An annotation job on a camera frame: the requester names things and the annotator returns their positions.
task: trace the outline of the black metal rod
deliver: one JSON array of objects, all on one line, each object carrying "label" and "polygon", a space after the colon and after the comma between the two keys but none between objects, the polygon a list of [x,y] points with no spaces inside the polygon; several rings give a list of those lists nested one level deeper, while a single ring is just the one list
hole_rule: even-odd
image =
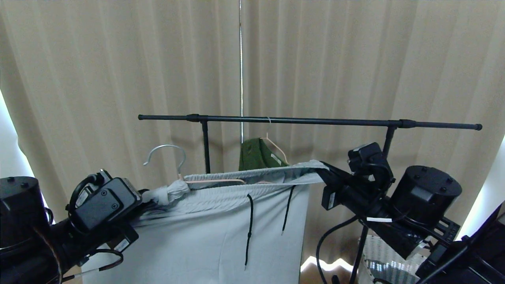
[{"label": "black metal rod", "polygon": [[400,120],[366,120],[366,119],[328,119],[328,118],[296,118],[296,117],[260,117],[260,116],[210,116],[210,115],[138,115],[139,120],[187,120],[191,122],[224,121],[224,122],[262,122],[290,124],[321,124],[321,125],[358,125],[358,126],[395,126],[398,128],[429,127],[454,129],[482,129],[481,124],[418,122],[408,119]]},{"label": "black metal rod", "polygon": [[209,153],[209,126],[206,121],[201,121],[201,130],[204,133],[205,173],[211,173],[211,156]]},{"label": "black metal rod", "polygon": [[365,247],[365,242],[367,240],[368,227],[363,226],[361,230],[360,244],[358,245],[358,254],[354,260],[354,266],[352,268],[352,273],[350,275],[349,284],[354,284],[356,281],[356,275],[358,274],[358,267],[360,266],[361,256],[363,255],[363,248]]},{"label": "black metal rod", "polygon": [[384,141],[384,148],[382,148],[382,154],[384,158],[387,159],[387,155],[389,154],[389,148],[391,148],[391,142],[393,141],[394,131],[396,127],[390,126],[387,128],[386,132],[386,140]]}]

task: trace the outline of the white wicker basket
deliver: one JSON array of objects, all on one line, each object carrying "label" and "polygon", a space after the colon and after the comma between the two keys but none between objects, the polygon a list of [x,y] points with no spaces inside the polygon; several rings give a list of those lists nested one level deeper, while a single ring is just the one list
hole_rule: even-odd
[{"label": "white wicker basket", "polygon": [[371,284],[375,278],[393,284],[414,284],[419,265],[426,258],[415,254],[405,260],[378,236],[368,235],[359,267],[358,283]]}]

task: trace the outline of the clothes hanger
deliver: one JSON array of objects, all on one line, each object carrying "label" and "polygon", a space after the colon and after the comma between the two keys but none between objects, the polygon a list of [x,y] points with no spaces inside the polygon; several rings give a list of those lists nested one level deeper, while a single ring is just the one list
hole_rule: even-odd
[{"label": "clothes hanger", "polygon": [[163,148],[163,147],[173,147],[173,148],[177,148],[179,150],[182,151],[182,162],[179,163],[179,165],[177,166],[177,176],[179,177],[180,180],[184,181],[185,183],[204,183],[204,182],[227,182],[227,181],[237,181],[237,182],[241,182],[243,184],[246,184],[246,182],[243,180],[243,179],[206,179],[206,180],[193,180],[193,181],[186,181],[184,180],[184,178],[182,177],[181,175],[181,167],[182,165],[184,164],[184,162],[186,162],[186,151],[182,148],[182,147],[179,147],[177,145],[172,145],[172,144],[164,144],[164,145],[159,145],[159,146],[156,146],[154,147],[150,152],[149,152],[149,155],[147,156],[147,161],[144,163],[144,166],[148,165],[149,162],[151,161],[151,157],[153,156],[153,153],[160,149],[160,148]]},{"label": "clothes hanger", "polygon": [[270,142],[275,148],[277,148],[277,150],[279,150],[281,152],[282,156],[284,157],[284,161],[286,162],[286,164],[289,164],[287,162],[286,154],[284,153],[284,151],[279,146],[277,146],[277,144],[275,144],[272,140],[270,140],[270,138],[268,138],[268,130],[270,130],[270,126],[272,125],[272,120],[268,116],[267,116],[267,118],[269,121],[268,128],[267,128],[267,137],[261,138],[261,139]]}]

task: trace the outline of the green garment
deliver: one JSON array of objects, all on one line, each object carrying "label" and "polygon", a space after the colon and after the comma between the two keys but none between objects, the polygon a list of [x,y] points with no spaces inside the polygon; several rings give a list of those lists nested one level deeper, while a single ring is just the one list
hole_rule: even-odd
[{"label": "green garment", "polygon": [[244,141],[240,146],[239,171],[289,166],[275,155],[261,138]]}]

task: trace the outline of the beige curtain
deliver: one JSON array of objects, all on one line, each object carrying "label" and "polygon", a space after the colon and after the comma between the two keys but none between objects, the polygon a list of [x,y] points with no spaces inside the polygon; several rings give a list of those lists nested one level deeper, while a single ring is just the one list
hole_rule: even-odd
[{"label": "beige curtain", "polygon": [[[138,114],[240,115],[238,2],[1,1],[0,88],[57,220],[101,168],[138,188],[204,173],[201,126]],[[238,168],[240,125],[210,123],[212,171]]]},{"label": "beige curtain", "polygon": [[[244,114],[482,123],[482,131],[399,129],[389,163],[437,167],[463,194],[447,216],[463,224],[505,132],[505,3],[409,1],[244,1]],[[245,126],[245,138],[266,125]],[[348,170],[347,151],[383,144],[385,128],[272,125],[270,136],[290,163],[320,159]],[[305,260],[319,237],[350,218],[326,212],[313,191]],[[323,246],[325,261],[349,257],[357,223]]]}]

